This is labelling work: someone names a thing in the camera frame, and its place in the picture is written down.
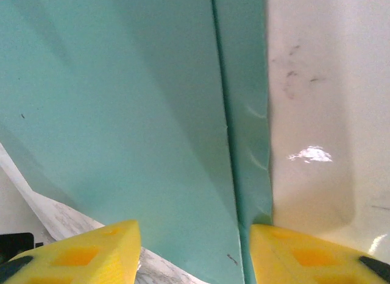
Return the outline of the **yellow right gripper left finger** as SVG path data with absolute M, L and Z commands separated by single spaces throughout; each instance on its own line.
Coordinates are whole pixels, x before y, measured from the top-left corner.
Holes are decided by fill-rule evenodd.
M 121 221 L 16 255 L 1 283 L 134 283 L 140 253 L 138 221 Z

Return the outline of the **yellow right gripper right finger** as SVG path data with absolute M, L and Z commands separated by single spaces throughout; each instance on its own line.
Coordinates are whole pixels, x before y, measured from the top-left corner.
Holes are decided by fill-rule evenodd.
M 369 254 L 271 225 L 250 227 L 257 283 L 389 283 L 389 265 Z

